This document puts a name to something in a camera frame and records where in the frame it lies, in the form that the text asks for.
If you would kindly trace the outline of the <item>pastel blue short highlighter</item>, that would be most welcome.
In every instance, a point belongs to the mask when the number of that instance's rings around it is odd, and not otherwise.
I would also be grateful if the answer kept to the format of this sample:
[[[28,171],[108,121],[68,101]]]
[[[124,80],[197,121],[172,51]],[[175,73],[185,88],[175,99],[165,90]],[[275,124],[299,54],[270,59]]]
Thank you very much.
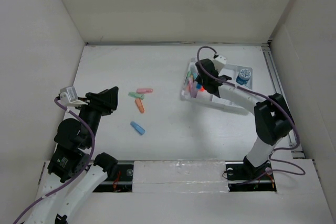
[[[145,129],[139,126],[136,122],[131,121],[130,125],[140,134],[143,135],[145,133]]]

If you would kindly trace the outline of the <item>pastel green clear highlighter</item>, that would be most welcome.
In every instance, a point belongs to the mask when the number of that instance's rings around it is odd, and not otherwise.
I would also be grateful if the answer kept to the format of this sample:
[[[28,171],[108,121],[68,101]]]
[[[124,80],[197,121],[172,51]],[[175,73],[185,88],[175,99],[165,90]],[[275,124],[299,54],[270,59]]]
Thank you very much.
[[[192,80],[191,80],[191,71],[189,70],[186,75],[185,84],[184,84],[184,92],[185,94],[192,95]]]

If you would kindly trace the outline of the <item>pastel blue clear highlighter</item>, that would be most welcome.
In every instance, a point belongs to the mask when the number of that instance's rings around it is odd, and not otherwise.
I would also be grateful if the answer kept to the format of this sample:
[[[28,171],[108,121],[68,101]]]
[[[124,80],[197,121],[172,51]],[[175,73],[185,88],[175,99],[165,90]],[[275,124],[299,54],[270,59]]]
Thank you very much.
[[[190,66],[190,71],[191,71],[191,74],[192,74],[192,76],[195,80],[198,77],[198,71],[197,71],[197,68],[195,67],[195,65]]]

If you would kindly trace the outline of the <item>pastel purple highlighter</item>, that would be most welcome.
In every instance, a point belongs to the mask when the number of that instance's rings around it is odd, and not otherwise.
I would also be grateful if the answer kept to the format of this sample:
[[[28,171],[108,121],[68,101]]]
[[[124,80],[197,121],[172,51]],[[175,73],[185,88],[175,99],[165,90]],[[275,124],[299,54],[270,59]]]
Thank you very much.
[[[197,85],[197,82],[194,81],[193,83],[191,83],[191,81],[188,79],[188,87],[189,87],[189,91],[190,91],[190,96],[192,98],[196,98],[196,96],[197,96],[196,85]]]

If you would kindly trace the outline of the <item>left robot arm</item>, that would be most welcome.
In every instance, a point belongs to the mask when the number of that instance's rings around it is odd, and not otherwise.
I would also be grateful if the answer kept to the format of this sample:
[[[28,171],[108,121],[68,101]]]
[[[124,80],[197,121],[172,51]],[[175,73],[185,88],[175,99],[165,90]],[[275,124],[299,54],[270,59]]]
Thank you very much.
[[[69,223],[80,205],[104,180],[117,175],[118,161],[103,152],[93,158],[96,135],[103,116],[118,106],[118,87],[81,98],[73,86],[60,89],[54,103],[72,117],[63,120],[54,137],[56,149],[47,167],[42,196],[16,219],[30,211],[25,223]]]

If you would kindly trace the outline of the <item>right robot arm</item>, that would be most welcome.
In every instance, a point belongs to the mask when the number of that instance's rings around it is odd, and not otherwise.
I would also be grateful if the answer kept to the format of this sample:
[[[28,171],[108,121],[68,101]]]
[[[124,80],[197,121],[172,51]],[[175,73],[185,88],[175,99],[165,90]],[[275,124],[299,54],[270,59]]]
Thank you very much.
[[[216,59],[203,59],[195,63],[198,71],[196,82],[221,99],[229,100],[246,109],[255,119],[257,139],[252,149],[244,157],[238,173],[242,180],[255,180],[264,175],[270,157],[277,150],[278,142],[294,131],[295,124],[284,97],[275,93],[265,96],[244,86],[231,83],[231,77],[219,75],[219,67],[224,66],[219,55]]]

